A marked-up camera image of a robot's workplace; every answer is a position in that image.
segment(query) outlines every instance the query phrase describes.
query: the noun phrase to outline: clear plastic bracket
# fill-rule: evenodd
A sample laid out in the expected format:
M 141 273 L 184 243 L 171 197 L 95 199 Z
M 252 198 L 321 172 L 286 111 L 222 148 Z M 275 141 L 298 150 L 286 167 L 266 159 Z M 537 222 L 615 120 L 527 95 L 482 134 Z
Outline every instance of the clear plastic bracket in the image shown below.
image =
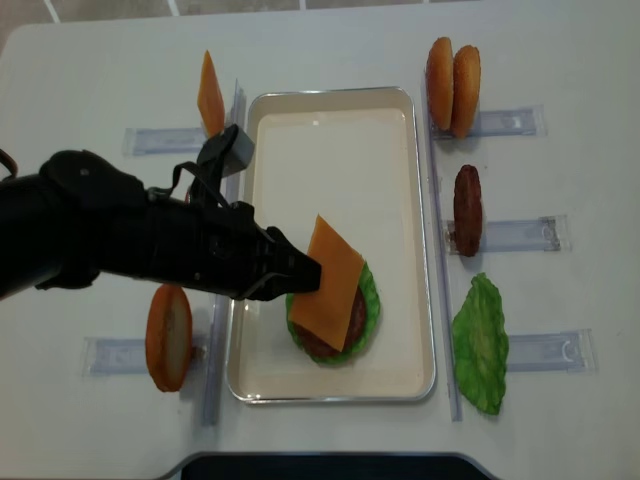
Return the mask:
M 127 128 L 122 153 L 125 157 L 199 153 L 207 140 L 201 127 Z
M 510 335 L 508 372 L 597 372 L 590 329 L 543 335 Z
M 205 337 L 193 338 L 190 369 L 207 358 Z M 82 351 L 82 376 L 139 375 L 148 373 L 144 338 L 87 337 Z
M 566 215 L 487 222 L 482 233 L 479 251 L 485 253 L 559 252 L 571 249 Z M 447 253 L 457 255 L 453 221 L 444 222 L 443 234 Z
M 434 140 L 455 138 L 451 132 L 440 130 L 433 122 L 430 123 L 430 129 Z M 535 105 L 513 110 L 480 111 L 467 137 L 545 136 L 546 134 L 542 105 Z

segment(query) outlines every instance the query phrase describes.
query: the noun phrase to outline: cheese slice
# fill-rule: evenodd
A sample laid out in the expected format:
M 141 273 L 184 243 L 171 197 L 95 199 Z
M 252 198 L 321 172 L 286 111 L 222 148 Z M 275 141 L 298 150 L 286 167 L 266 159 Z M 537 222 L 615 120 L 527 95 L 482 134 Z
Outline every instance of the cheese slice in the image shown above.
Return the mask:
M 224 130 L 224 101 L 218 85 L 216 69 L 209 50 L 204 53 L 202 72 L 200 73 L 200 90 L 198 90 L 198 109 L 202 116 L 204 128 L 209 137 Z
M 364 259 L 320 215 L 307 254 L 322 265 L 320 289 L 294 295 L 289 320 L 341 352 Z

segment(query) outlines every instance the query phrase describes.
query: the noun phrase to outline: lettuce leaf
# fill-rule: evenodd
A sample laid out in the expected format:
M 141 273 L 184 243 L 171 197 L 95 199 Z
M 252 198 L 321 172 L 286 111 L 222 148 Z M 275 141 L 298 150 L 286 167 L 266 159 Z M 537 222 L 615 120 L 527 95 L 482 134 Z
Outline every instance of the lettuce leaf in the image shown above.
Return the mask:
M 380 298 L 378 297 L 378 291 L 376 290 L 376 282 L 373 280 L 373 274 L 371 273 L 371 270 L 369 270 L 369 265 L 366 262 L 364 264 L 364 267 L 362 267 L 362 272 L 360 272 L 358 287 L 360 287 L 362 295 L 364 296 L 367 315 L 362 335 L 358 340 L 354 342 L 351 348 L 340 352 L 340 354 L 336 355 L 335 357 L 327 358 L 316 357 L 304 350 L 304 345 L 300 341 L 300 337 L 298 337 L 298 334 L 293 328 L 293 323 L 289 321 L 289 310 L 291 309 L 291 305 L 293 304 L 293 294 L 287 294 L 287 328 L 289 329 L 291 337 L 293 337 L 293 341 L 296 345 L 298 345 L 298 348 L 304 350 L 305 353 L 309 355 L 309 357 L 311 357 L 311 360 L 313 360 L 314 362 L 323 363 L 325 365 L 336 365 L 344 363 L 349 360 L 354 354 L 361 351 L 367 344 L 369 337 L 376 328 L 378 317 L 380 316 Z
M 509 338 L 504 331 L 502 297 L 484 273 L 471 280 L 452 331 L 460 392 L 481 412 L 497 415 L 507 390 Z

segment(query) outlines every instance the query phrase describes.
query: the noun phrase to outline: table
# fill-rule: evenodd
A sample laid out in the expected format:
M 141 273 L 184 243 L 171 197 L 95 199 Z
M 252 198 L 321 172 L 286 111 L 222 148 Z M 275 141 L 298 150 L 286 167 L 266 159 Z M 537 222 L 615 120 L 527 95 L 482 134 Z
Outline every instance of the table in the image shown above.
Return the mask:
M 207 48 L 228 102 L 236 77 L 249 101 L 273 91 L 402 87 L 416 103 L 426 164 L 420 85 L 429 48 L 442 35 L 454 48 L 478 46 L 483 108 L 544 104 L 549 129 L 527 150 L 487 144 L 492 175 L 530 178 L 549 192 L 529 195 L 530 184 L 527 196 L 503 183 L 510 200 L 490 197 L 492 208 L 503 218 L 531 202 L 564 208 L 574 243 L 574 281 L 557 292 L 562 311 L 508 317 L 507 329 L 592 328 L 600 368 L 511 374 L 497 419 L 465 403 L 463 422 L 451 423 L 431 268 L 438 378 L 426 401 L 247 407 L 225 390 L 220 423 L 202 427 L 197 376 L 171 395 L 140 376 L 81 376 L 83 338 L 141 337 L 156 288 L 103 274 L 82 292 L 32 289 L 0 303 L 0 477 L 156 478 L 203 452 L 343 450 L 459 452 L 503 478 L 640 475 L 639 14 L 632 1 L 484 0 L 19 29 L 0 58 L 0 145 L 22 174 L 58 150 L 86 148 L 147 186 L 168 185 L 185 157 L 123 158 L 124 129 L 197 125 Z M 206 328 L 212 297 L 188 296 L 196 327 Z

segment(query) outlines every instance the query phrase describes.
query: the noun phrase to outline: white tray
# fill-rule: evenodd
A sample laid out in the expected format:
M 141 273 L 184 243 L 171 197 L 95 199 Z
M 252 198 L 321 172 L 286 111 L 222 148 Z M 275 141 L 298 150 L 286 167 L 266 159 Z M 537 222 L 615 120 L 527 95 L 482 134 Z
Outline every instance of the white tray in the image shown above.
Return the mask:
M 417 400 L 434 384 L 415 114 L 398 88 L 268 94 L 249 112 L 256 142 L 245 201 L 307 251 L 317 214 L 369 263 L 382 311 L 368 349 L 319 366 L 294 344 L 285 297 L 233 302 L 227 382 L 248 403 Z

